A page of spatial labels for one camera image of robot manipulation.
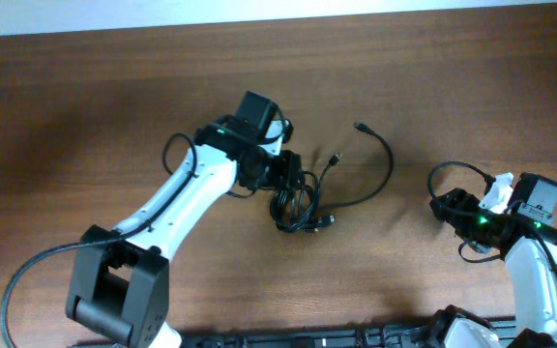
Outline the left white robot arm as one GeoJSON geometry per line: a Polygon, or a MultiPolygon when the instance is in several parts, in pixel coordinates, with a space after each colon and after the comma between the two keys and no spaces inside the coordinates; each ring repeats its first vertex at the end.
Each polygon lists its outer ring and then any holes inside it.
{"type": "Polygon", "coordinates": [[[169,266],[203,214],[235,184],[287,181],[293,131],[272,100],[246,92],[238,109],[199,130],[181,165],[130,217],[90,226],[76,252],[65,313],[124,347],[180,347],[167,323],[169,266]]]}

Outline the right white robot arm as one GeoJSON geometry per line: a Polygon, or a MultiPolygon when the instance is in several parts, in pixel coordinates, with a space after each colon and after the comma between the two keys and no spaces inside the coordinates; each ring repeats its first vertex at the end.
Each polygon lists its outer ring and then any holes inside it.
{"type": "Polygon", "coordinates": [[[463,188],[433,194],[429,206],[448,223],[461,248],[479,262],[500,260],[511,278],[519,347],[557,347],[557,228],[553,211],[557,182],[524,172],[497,176],[482,172],[484,197],[463,188]]]}

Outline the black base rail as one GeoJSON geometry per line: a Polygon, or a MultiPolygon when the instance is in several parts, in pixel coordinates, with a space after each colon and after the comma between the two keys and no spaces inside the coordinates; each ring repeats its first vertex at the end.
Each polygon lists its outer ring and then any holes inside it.
{"type": "Polygon", "coordinates": [[[428,336],[426,327],[388,326],[347,330],[318,330],[291,333],[215,333],[181,335],[179,339],[163,335],[149,347],[183,348],[425,348],[443,347],[428,336]]]}

